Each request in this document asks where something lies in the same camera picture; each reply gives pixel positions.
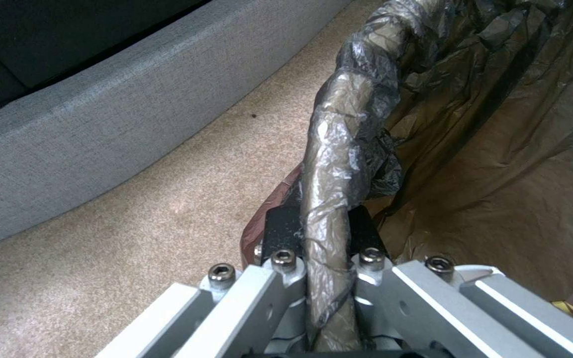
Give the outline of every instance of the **screw head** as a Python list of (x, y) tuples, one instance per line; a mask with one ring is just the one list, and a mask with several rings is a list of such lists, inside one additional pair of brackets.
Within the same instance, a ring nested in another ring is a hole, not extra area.
[(384, 269), (385, 255), (375, 247), (367, 247), (360, 252), (360, 266), (370, 270)]
[(207, 277), (212, 287), (230, 288), (236, 281), (236, 269), (230, 264), (216, 264), (209, 268)]
[(256, 265), (261, 265), (262, 263), (262, 243), (253, 247), (253, 263)]
[(453, 272), (455, 272), (455, 265), (452, 261), (443, 256), (431, 256), (426, 259), (425, 265), (429, 270), (445, 281), (450, 281)]
[(291, 272), (295, 269), (295, 252), (290, 249), (280, 249), (271, 254), (273, 269), (280, 272)]

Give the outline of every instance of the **plastic-wrapped tube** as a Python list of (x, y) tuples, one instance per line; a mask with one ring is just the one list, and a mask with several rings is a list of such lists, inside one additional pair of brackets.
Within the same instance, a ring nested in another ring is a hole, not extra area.
[(396, 193), (402, 179), (394, 141), (382, 125), (399, 102), (398, 60), (414, 42), (429, 66), (448, 34), (449, 0), (391, 0), (346, 41), (336, 72), (320, 89), (302, 173), (309, 317), (316, 351), (360, 346), (350, 297), (348, 210), (369, 193)]

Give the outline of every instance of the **beige carpet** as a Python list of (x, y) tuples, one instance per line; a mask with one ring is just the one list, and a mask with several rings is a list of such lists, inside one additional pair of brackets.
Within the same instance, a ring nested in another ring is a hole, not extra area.
[(356, 0), (288, 64), (126, 183), (0, 242), (0, 357), (95, 355), (173, 281), (239, 266), (240, 234), (302, 159), (341, 43), (382, 0)]

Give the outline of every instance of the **gray upholstered bed frame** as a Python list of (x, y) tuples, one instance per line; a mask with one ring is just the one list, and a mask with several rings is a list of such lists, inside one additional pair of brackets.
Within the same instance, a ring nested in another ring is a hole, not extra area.
[(129, 179), (295, 55), (350, 0), (213, 0), (0, 108), (0, 240)]

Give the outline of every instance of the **crumpled plastic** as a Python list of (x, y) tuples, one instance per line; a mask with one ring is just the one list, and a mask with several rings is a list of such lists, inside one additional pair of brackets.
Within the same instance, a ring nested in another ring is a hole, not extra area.
[(316, 96), (300, 207), (316, 351), (360, 347), (350, 299), (355, 274), (347, 258), (348, 210), (369, 195), (398, 191), (395, 140), (382, 130), (399, 102), (397, 62), (414, 39), (416, 64), (429, 66), (452, 18), (449, 0), (385, 2), (344, 43), (335, 73)]
[(398, 262), (573, 292), (573, 2), (385, 2), (316, 96), (298, 185), (316, 351), (359, 348), (347, 213), (368, 198), (394, 195)]

